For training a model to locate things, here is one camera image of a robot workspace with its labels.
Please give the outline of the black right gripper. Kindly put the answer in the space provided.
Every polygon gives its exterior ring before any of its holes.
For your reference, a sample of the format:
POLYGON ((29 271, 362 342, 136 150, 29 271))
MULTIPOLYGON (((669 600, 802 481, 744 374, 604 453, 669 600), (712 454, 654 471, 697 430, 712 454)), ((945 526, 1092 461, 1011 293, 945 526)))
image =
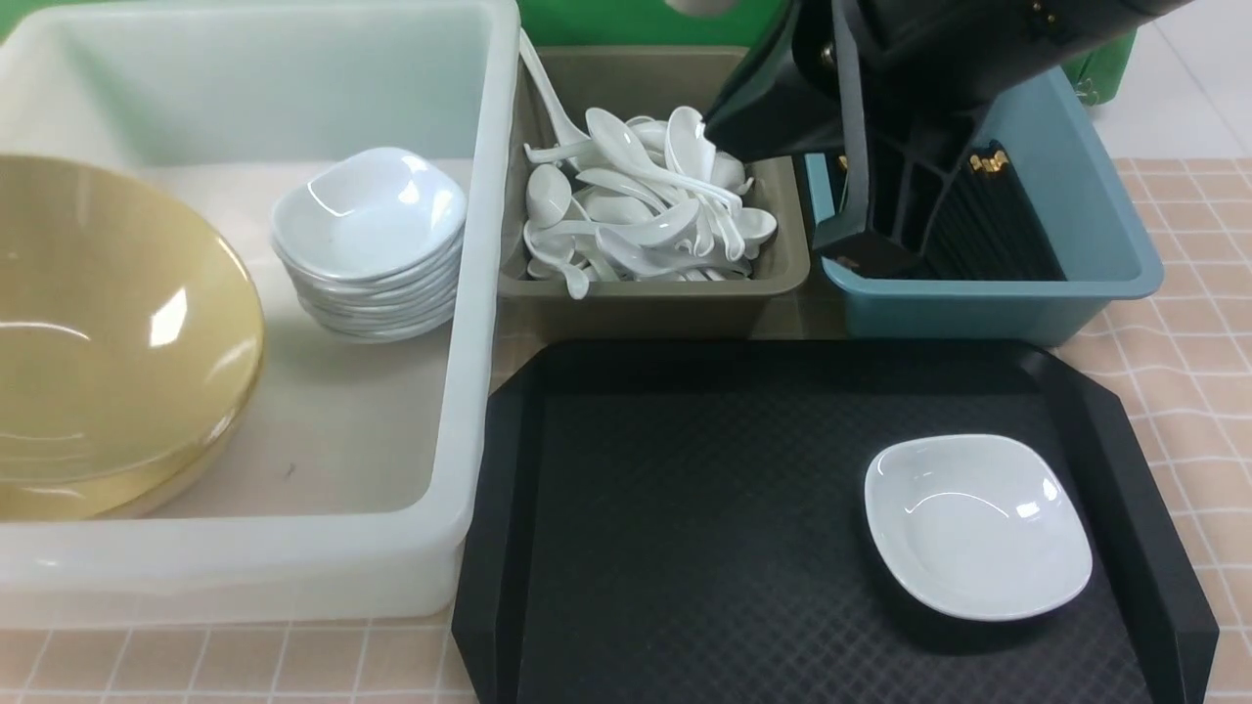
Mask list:
POLYGON ((782 1, 704 116, 756 163, 846 157, 848 200, 814 252, 866 278, 911 268, 1003 93, 1176 1, 782 1))

